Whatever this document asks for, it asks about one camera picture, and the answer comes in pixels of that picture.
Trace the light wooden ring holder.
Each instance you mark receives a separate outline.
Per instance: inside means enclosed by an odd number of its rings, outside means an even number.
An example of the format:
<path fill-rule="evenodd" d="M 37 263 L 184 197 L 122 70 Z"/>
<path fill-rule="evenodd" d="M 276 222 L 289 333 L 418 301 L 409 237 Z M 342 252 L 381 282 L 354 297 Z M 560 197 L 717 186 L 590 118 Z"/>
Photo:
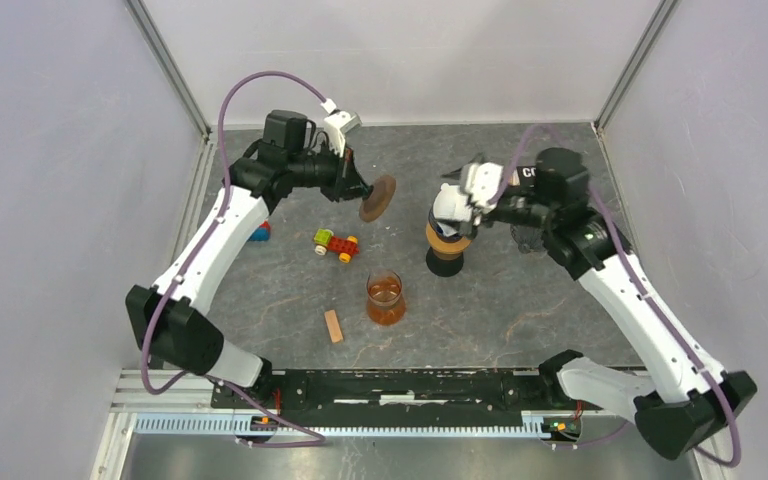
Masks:
<path fill-rule="evenodd" d="M 460 237 L 457 240 L 445 240 L 431 224 L 426 224 L 425 235 L 432 252 L 444 258 L 461 255 L 472 243 L 469 238 Z"/>

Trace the orange glass carafe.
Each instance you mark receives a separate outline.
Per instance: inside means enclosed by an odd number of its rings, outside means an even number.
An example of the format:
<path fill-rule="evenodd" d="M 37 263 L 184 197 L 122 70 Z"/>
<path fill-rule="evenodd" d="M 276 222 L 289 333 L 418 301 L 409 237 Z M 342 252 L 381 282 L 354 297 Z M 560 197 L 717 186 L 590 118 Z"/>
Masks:
<path fill-rule="evenodd" d="M 372 271 L 366 283 L 367 316 L 376 324 L 391 326 L 406 313 L 401 277 L 392 270 Z"/>

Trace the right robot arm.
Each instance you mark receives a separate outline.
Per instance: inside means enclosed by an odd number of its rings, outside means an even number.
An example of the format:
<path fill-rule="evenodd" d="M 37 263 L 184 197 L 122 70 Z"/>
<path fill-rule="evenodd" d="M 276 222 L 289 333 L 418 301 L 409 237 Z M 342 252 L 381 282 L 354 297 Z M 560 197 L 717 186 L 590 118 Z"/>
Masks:
<path fill-rule="evenodd" d="M 729 466 L 741 445 L 736 419 L 757 393 L 744 371 L 728 371 L 677 319 L 646 279 L 630 242 L 590 184 L 582 156 L 548 148 L 532 176 L 475 157 L 451 173 L 429 212 L 427 265 L 439 276 L 462 267 L 482 226 L 506 223 L 539 231 L 550 258 L 609 314 L 646 368 L 645 376 L 602 366 L 567 350 L 539 367 L 537 392 L 551 408 L 597 406 L 634 425 L 661 457 L 674 460 L 727 431 Z"/>

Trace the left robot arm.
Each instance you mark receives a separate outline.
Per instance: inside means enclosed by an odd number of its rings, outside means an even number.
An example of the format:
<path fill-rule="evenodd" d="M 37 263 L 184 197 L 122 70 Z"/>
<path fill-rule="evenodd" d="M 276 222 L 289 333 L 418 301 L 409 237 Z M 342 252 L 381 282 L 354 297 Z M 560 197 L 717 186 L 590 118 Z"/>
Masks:
<path fill-rule="evenodd" d="M 346 135 L 360 126 L 355 113 L 325 117 L 324 138 L 297 112 L 274 110 L 263 135 L 228 170 L 209 215 L 173 264 L 150 287 L 135 285 L 125 305 L 136 344 L 145 358 L 236 385 L 250 407 L 274 394 L 270 364 L 227 340 L 207 317 L 229 267 L 255 230 L 296 188 L 316 188 L 333 202 L 367 200 L 381 192 L 357 171 Z"/>

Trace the orange black coffee filter box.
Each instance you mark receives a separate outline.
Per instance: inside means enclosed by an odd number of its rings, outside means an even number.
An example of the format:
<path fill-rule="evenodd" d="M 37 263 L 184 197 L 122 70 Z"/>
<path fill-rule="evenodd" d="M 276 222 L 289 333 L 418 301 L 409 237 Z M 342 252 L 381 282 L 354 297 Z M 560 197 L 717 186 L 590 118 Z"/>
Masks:
<path fill-rule="evenodd" d="M 529 187 L 536 178 L 535 166 L 518 166 L 512 174 L 508 184 L 511 187 Z"/>

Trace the clear smoky ribbed dripper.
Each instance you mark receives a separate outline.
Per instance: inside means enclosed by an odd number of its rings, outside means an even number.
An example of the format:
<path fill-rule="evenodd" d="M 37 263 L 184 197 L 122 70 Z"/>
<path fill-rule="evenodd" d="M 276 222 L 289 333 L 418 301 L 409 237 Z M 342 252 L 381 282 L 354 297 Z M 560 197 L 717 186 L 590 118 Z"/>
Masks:
<path fill-rule="evenodd" d="M 545 251 L 540 229 L 525 225 L 511 225 L 510 233 L 520 253 L 531 254 Z"/>

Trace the colourful toy brick car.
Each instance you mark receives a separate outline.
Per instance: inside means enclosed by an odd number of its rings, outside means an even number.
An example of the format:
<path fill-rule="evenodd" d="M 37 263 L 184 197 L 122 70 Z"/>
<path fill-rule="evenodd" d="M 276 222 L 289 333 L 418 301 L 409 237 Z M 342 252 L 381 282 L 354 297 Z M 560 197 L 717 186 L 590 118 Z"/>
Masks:
<path fill-rule="evenodd" d="M 325 256 L 334 253 L 340 262 L 350 263 L 355 255 L 360 252 L 358 239 L 355 236 L 339 237 L 329 229 L 318 229 L 313 236 L 314 252 Z"/>

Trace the blue red toy brick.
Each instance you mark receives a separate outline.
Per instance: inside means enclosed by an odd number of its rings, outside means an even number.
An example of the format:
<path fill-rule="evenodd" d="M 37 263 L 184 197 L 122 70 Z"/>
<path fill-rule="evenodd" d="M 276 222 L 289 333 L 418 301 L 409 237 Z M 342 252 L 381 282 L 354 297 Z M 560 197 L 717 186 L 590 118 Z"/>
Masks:
<path fill-rule="evenodd" d="M 267 242 L 271 238 L 271 226 L 268 221 L 261 223 L 249 236 L 249 242 Z"/>

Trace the small wooden block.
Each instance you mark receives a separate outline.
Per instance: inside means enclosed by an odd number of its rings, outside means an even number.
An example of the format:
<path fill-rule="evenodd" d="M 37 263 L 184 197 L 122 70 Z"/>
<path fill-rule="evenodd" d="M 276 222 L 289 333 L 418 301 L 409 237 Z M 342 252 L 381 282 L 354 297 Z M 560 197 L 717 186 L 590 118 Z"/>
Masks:
<path fill-rule="evenodd" d="M 324 320 L 332 343 L 337 344 L 344 340 L 340 322 L 335 310 L 327 310 L 324 313 Z"/>

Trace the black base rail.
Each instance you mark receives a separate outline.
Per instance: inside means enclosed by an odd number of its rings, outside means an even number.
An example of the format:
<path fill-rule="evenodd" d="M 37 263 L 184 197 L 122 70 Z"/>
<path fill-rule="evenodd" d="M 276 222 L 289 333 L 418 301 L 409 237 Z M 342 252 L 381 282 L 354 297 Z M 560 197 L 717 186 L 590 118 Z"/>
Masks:
<path fill-rule="evenodd" d="M 287 369 L 251 392 L 280 417 L 315 427 L 513 427 L 523 412 L 569 417 L 535 369 Z"/>

